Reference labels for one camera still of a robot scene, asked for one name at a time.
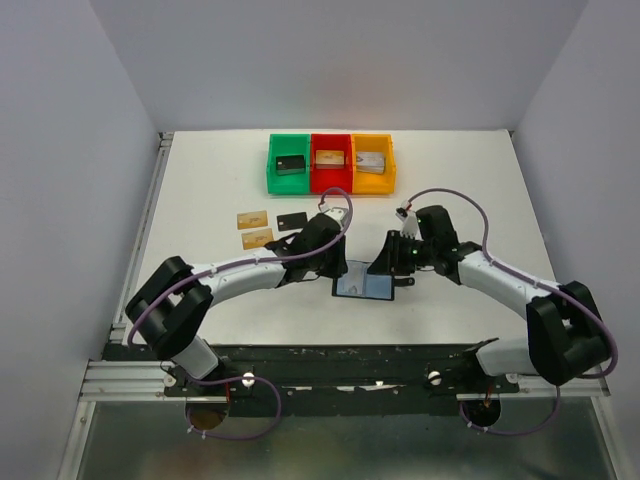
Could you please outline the black leather card holder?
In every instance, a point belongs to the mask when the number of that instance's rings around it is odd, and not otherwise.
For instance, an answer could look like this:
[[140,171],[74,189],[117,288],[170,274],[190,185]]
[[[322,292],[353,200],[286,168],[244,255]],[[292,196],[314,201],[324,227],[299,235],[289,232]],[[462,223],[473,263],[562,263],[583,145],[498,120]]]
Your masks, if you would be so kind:
[[363,297],[340,297],[335,294],[337,279],[333,280],[331,295],[333,297],[349,299],[393,301],[395,299],[396,288],[412,287],[415,285],[415,279],[413,277],[396,278],[392,275],[369,275],[367,273],[365,295]]

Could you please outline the black credit card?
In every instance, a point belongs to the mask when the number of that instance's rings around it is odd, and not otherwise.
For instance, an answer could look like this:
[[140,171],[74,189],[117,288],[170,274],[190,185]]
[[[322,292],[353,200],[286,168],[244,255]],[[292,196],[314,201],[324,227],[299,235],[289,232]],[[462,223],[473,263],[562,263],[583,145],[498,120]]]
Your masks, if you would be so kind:
[[276,226],[279,232],[302,229],[307,222],[306,212],[294,212],[276,216]]

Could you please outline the gold VIP card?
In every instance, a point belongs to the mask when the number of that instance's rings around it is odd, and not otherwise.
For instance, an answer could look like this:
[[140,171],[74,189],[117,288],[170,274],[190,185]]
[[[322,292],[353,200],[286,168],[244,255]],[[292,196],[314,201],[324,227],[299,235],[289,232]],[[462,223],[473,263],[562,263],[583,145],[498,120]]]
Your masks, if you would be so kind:
[[236,220],[238,230],[266,227],[269,224],[266,210],[239,213]]

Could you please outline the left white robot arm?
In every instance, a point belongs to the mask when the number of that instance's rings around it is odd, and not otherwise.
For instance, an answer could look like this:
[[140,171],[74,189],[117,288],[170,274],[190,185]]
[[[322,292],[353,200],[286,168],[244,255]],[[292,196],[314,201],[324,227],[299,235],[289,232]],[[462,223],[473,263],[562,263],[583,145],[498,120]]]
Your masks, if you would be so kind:
[[301,283],[309,274],[339,278],[347,271],[349,223],[349,211],[333,207],[316,214],[301,231],[268,242],[256,255],[209,266],[168,258],[125,307],[130,335],[140,334],[159,360],[181,367],[197,393],[214,393],[224,367],[198,336],[209,309],[253,291]]

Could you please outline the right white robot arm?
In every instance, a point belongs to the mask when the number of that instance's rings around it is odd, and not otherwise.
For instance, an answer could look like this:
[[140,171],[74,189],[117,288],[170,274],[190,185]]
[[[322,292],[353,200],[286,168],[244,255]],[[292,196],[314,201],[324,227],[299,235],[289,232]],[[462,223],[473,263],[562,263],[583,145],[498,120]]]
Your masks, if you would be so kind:
[[459,240],[440,205],[397,213],[403,228],[388,231],[369,274],[408,277],[431,267],[453,283],[487,295],[526,323],[523,338],[490,339],[467,350],[470,360],[459,370],[467,389],[483,391],[507,374],[539,376],[561,386],[612,359],[611,342],[597,324],[599,313],[585,285],[545,284],[519,270],[505,272],[486,258],[479,244]]

